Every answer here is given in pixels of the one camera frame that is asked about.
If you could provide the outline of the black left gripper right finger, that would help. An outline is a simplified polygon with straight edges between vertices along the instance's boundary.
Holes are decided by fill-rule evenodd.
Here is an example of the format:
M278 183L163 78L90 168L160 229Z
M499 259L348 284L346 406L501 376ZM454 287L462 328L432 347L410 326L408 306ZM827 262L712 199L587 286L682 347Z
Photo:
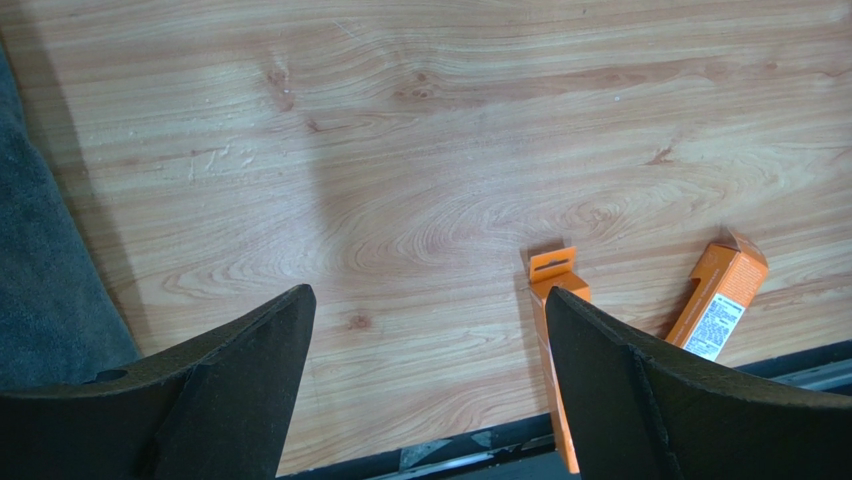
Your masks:
M585 479L847 479L851 400L705 360L561 288L554 368Z

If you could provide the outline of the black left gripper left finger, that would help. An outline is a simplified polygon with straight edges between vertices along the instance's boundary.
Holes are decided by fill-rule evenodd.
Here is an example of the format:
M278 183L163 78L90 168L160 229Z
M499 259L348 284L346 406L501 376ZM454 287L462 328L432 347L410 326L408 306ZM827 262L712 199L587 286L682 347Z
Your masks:
M272 479L312 338L298 285L80 385L1 396L5 479Z

